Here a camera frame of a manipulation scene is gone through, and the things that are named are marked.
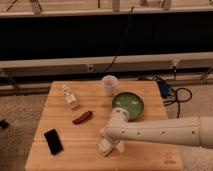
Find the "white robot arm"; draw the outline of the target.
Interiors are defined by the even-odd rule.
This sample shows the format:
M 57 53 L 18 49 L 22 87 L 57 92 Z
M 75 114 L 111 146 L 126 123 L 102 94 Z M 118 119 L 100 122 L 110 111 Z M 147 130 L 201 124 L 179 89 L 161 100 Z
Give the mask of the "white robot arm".
M 122 140 L 213 149 L 213 117 L 130 122 L 125 109 L 114 108 L 98 148 L 107 156 Z

